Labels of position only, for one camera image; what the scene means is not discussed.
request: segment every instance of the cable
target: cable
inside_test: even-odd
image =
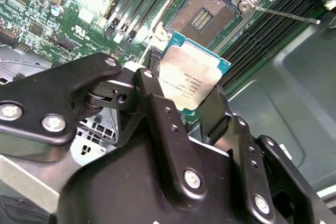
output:
[[[18,64],[18,65],[25,65],[25,66],[30,66],[30,67],[33,67],[33,68],[39,68],[39,69],[43,69],[43,70],[49,69],[49,68],[41,66],[41,65],[27,63],[27,62],[19,61],[19,60],[8,60],[8,59],[2,60],[2,59],[0,59],[0,63],[11,63],[11,64]]]

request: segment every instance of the chip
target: chip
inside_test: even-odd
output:
[[[41,27],[39,24],[37,23],[33,23],[32,27],[30,28],[30,32],[32,34],[35,34],[36,36],[41,36],[43,34],[43,27]]]
[[[62,4],[62,0],[52,0],[52,2],[56,5],[61,5]]]

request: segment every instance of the motherboard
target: motherboard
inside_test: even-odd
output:
[[[178,32],[231,62],[218,82],[228,90],[308,25],[254,6],[325,11],[316,0],[0,0],[0,43],[55,64],[104,52],[147,66],[151,49],[163,52]]]

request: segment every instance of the silver screw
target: silver screw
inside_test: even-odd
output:
[[[15,104],[4,103],[0,105],[0,119],[5,121],[14,121],[23,114],[22,109]]]
[[[264,213],[264,214],[269,214],[270,209],[269,206],[267,204],[267,202],[264,200],[264,198],[262,198],[262,196],[260,195],[255,195],[254,196],[254,202],[256,203],[256,206],[258,207],[258,209]]]
[[[266,138],[266,141],[267,141],[267,143],[268,143],[270,146],[274,146],[274,143],[273,143],[273,141],[272,141],[271,139]]]
[[[48,115],[42,119],[42,127],[50,132],[60,132],[66,126],[66,121],[59,115]]]
[[[184,179],[191,188],[197,189],[201,186],[201,178],[193,170],[186,170]]]
[[[117,65],[116,61],[113,60],[113,59],[111,59],[111,58],[107,58],[105,60],[105,63],[108,64],[108,65],[110,65],[110,66],[113,66],[113,67],[115,67]]]
[[[145,74],[145,76],[147,76],[147,77],[149,77],[149,78],[152,78],[152,77],[153,77],[153,74],[152,74],[150,71],[148,71],[148,70],[146,70],[146,71],[144,72],[144,74]]]

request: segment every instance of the capacitor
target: capacitor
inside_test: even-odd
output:
[[[50,12],[53,16],[60,17],[63,15],[64,9],[60,5],[55,5],[53,8],[51,8]]]

